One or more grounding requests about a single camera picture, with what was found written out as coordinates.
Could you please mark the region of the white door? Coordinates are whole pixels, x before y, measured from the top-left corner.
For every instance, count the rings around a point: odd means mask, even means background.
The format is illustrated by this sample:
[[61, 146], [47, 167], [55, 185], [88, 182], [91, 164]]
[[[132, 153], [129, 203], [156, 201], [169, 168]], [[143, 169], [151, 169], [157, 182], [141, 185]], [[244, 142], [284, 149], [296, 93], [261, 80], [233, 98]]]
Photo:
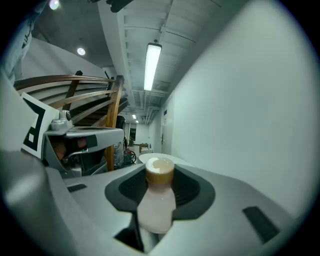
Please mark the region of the white door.
[[161, 152], [163, 154], [171, 155], [172, 153], [172, 137], [173, 137], [173, 98], [171, 97], [163, 105], [163, 113], [161, 118], [162, 136], [161, 136]]

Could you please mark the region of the light blue shirt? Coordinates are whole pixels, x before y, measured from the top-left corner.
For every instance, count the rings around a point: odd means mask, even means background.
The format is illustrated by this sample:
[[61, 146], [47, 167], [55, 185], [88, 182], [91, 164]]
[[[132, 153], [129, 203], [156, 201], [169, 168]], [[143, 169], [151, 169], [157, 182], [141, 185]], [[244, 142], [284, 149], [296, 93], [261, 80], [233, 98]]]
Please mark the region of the light blue shirt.
[[41, 0], [23, 17], [4, 50], [0, 71], [6, 75], [11, 85], [23, 77], [22, 62], [30, 48], [34, 25], [47, 2], [48, 0]]

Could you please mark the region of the long ceiling light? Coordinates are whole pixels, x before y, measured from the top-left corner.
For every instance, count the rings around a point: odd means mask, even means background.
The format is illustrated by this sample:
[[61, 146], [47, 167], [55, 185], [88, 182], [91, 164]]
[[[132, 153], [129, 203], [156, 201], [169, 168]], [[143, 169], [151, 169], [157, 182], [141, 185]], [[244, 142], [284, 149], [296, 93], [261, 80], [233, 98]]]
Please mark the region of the long ceiling light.
[[146, 91], [151, 91], [157, 65], [159, 62], [162, 46], [157, 43], [149, 43], [146, 48], [145, 70], [144, 70], [144, 85]]

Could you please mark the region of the plastic-wrapped black bundle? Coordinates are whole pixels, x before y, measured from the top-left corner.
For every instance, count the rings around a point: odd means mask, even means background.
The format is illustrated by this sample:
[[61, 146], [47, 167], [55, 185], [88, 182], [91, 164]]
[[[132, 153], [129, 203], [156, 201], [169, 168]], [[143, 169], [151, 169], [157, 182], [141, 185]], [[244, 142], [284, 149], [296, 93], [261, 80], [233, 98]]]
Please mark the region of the plastic-wrapped black bundle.
[[114, 169], [122, 169], [124, 167], [124, 144], [119, 142], [114, 145]]

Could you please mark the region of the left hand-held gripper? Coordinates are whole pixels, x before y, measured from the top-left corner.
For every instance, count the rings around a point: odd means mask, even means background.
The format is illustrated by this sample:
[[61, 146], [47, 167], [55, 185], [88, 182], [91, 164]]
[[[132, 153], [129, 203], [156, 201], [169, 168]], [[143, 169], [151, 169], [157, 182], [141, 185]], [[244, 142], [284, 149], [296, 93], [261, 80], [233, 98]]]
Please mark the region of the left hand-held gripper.
[[45, 135], [60, 112], [14, 89], [1, 75], [1, 150], [24, 149], [62, 176], [92, 176], [108, 170], [105, 149], [122, 142], [120, 128], [77, 126], [65, 136]]

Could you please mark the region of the small bottle with gold cap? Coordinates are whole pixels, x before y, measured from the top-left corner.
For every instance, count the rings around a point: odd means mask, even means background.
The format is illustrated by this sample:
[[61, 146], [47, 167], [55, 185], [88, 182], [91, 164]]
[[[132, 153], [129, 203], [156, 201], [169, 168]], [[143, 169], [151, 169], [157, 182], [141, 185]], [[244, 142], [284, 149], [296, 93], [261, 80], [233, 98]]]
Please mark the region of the small bottle with gold cap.
[[162, 235], [172, 226], [176, 209], [174, 168], [175, 164], [166, 157], [152, 157], [145, 163], [147, 190], [137, 207], [137, 219], [148, 232]]

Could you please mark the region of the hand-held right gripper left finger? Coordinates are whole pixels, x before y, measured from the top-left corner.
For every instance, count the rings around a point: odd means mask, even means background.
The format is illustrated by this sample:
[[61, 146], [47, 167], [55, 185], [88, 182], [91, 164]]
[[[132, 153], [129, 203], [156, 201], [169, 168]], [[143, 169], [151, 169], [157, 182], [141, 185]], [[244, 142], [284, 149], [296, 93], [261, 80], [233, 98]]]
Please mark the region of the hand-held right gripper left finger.
[[14, 223], [48, 256], [145, 256], [135, 216], [106, 198], [113, 173], [62, 179], [20, 151], [0, 150], [0, 196]]

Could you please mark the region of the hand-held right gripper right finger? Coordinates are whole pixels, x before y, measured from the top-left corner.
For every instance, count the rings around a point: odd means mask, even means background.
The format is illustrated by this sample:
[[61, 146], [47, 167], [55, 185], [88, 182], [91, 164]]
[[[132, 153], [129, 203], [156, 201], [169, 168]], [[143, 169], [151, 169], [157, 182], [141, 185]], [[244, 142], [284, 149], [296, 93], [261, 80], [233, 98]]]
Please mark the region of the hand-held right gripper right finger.
[[175, 220], [149, 256], [255, 256], [272, 250], [280, 235], [262, 243], [243, 213], [258, 207], [278, 228], [286, 231], [294, 219], [280, 205], [241, 180], [178, 164], [208, 181], [215, 190], [212, 206], [195, 220]]

